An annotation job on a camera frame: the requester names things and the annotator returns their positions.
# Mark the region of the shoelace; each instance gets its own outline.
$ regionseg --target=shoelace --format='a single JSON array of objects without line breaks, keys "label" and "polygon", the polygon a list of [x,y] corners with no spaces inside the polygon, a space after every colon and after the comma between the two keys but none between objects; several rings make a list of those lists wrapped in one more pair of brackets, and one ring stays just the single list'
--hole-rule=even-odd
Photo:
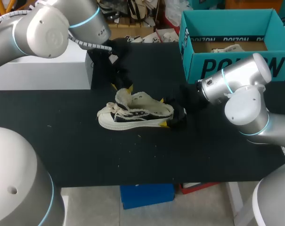
[{"label": "shoelace", "polygon": [[132,115],[131,112],[122,109],[120,106],[118,106],[117,103],[112,103],[112,102],[107,103],[107,104],[106,104],[106,107],[104,107],[103,109],[101,109],[101,110],[97,113],[97,117],[99,117],[100,114],[103,114],[103,113],[113,113],[113,114],[118,113],[118,114],[121,115],[121,116]]}]

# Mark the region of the black table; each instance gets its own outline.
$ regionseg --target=black table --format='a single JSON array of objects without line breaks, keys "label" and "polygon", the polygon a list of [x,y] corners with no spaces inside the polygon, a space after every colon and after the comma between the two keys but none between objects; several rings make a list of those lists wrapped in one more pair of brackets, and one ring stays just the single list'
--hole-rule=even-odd
[{"label": "black table", "polygon": [[[158,100],[186,82],[177,43],[133,44],[125,65],[134,91]],[[106,130],[96,114],[114,96],[110,85],[0,91],[0,127],[24,136],[62,187],[252,181],[285,163],[280,147],[247,142],[222,105],[189,116],[185,130]],[[285,114],[285,82],[269,84],[265,100],[271,112]]]}]

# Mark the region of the canvas sneaker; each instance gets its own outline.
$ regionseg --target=canvas sneaker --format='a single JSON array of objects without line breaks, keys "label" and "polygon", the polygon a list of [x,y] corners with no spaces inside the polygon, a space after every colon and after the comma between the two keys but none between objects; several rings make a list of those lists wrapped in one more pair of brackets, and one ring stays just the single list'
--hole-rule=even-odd
[{"label": "canvas sneaker", "polygon": [[211,51],[212,53],[227,53],[227,52],[245,52],[239,44],[234,44],[226,48],[216,48]]},{"label": "canvas sneaker", "polygon": [[136,127],[166,127],[173,118],[172,106],[154,100],[145,92],[129,94],[120,89],[116,103],[109,102],[97,113],[99,124],[111,130],[126,130]]}]

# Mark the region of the tiled floor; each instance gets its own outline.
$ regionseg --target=tiled floor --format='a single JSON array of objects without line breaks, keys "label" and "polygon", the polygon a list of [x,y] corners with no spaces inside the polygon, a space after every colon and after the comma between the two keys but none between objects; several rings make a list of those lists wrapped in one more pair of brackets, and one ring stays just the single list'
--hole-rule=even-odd
[{"label": "tiled floor", "polygon": [[[240,183],[242,195],[255,185]],[[69,196],[66,226],[233,226],[225,184],[131,210],[122,208],[119,186],[63,188],[62,195]]]}]

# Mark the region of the white shoe sole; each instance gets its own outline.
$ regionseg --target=white shoe sole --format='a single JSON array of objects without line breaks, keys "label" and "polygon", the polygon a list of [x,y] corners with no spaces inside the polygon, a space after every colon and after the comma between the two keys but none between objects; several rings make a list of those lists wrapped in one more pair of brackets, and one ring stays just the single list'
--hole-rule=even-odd
[{"label": "white shoe sole", "polygon": [[110,113],[104,113],[98,117],[98,122],[102,127],[106,129],[127,130],[137,127],[160,127],[160,124],[167,121],[168,119],[169,118],[148,121],[114,122]]}]

